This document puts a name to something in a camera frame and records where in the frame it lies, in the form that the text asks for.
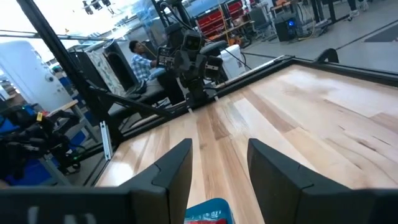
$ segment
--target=plaid shirt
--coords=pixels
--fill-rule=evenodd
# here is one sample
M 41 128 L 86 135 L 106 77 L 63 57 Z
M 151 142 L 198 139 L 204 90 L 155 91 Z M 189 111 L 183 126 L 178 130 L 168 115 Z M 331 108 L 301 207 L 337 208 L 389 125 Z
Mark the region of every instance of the plaid shirt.
M 150 78 L 150 60 L 143 58 L 141 55 L 134 54 L 131 58 L 131 69 L 136 75 L 139 82 L 149 81 Z

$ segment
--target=concrete floor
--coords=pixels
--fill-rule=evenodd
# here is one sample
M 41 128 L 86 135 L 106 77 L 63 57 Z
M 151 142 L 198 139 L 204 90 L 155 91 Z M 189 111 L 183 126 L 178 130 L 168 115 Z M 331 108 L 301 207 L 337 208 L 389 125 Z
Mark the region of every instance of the concrete floor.
M 342 64 L 398 72 L 398 63 L 396 63 L 398 58 L 397 42 L 364 42 L 368 37 L 398 23 L 398 1 L 374 0 L 369 6 L 367 12 L 361 12 L 361 15 L 353 21 L 338 22 L 320 37 L 293 44 L 280 43 L 276 40 L 271 43 L 256 42 L 243 49 L 243 52 L 271 57 L 288 54 L 315 59 L 325 49 L 334 48 L 338 50 Z M 336 5 L 335 9 L 337 15 L 344 15 L 349 12 L 346 3 Z M 270 58 L 256 56 L 251 56 L 250 60 L 248 59 L 253 67 L 268 60 Z

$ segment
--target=man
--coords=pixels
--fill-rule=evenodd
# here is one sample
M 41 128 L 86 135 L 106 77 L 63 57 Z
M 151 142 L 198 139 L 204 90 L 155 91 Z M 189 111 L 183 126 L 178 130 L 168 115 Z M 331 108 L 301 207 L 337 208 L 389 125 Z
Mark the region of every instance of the man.
M 156 67 L 156 60 L 148 60 L 141 55 L 145 53 L 144 46 L 132 40 L 129 44 L 130 51 L 134 54 L 131 58 L 131 69 L 134 72 L 139 82 L 150 81 L 155 77 L 151 77 L 150 70 Z
M 359 11 L 356 8 L 356 0 L 348 0 L 349 8 L 351 9 L 351 12 L 349 13 L 349 16 L 351 18 L 354 18 L 356 16 L 359 16 Z M 368 0 L 358 0 L 360 5 L 359 8 L 362 9 L 363 11 L 366 11 L 369 9 L 368 5 Z

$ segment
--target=white machine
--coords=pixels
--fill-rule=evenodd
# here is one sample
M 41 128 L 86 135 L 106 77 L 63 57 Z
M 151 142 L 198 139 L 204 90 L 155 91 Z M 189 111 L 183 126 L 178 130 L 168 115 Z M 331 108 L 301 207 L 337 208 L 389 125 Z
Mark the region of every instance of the white machine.
M 0 43 L 0 69 L 28 103 L 53 111 L 72 101 L 54 72 L 28 41 Z

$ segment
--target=office chair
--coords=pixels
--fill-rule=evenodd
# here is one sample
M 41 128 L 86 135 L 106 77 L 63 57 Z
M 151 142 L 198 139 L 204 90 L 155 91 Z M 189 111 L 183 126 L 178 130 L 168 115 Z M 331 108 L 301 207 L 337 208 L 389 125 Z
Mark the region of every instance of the office chair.
M 250 23 L 256 33 L 256 39 L 267 40 L 266 30 L 272 25 L 272 22 L 267 21 L 262 9 L 260 7 L 252 9 L 249 12 L 249 17 L 252 20 Z

